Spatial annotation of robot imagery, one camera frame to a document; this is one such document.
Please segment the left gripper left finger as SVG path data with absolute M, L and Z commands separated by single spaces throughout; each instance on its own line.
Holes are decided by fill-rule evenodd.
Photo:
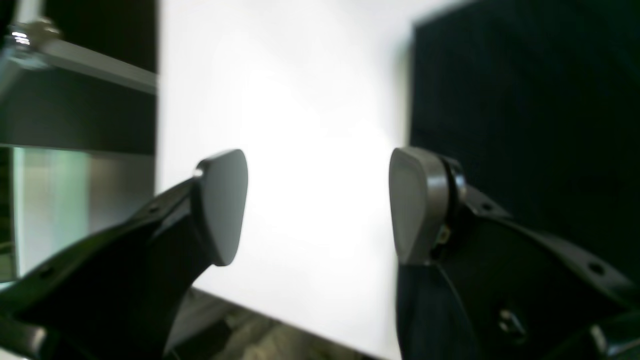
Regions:
M 245 153 L 217 153 L 130 219 L 49 257 L 2 290 L 1 349 L 27 360 L 164 360 L 185 294 L 237 255 L 248 189 Z

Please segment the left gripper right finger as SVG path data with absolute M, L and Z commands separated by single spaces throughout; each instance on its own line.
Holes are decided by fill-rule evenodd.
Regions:
M 388 187 L 403 360 L 637 360 L 639 285 L 526 228 L 459 162 L 398 147 Z

